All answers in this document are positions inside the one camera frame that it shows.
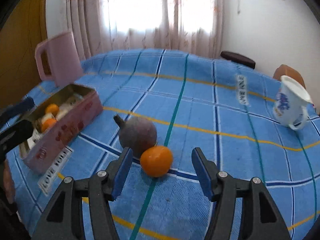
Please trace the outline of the person's left hand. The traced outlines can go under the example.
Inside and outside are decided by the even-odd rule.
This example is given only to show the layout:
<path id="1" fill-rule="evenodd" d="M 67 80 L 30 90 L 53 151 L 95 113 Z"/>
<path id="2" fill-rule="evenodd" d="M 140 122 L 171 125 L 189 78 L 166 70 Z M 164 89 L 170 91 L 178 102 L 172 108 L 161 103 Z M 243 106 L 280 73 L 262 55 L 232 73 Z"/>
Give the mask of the person's left hand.
<path id="1" fill-rule="evenodd" d="M 7 197 L 9 204 L 13 204 L 15 201 L 15 184 L 12 179 L 9 162 L 7 159 L 4 162 L 3 185 L 4 185 L 5 195 Z"/>

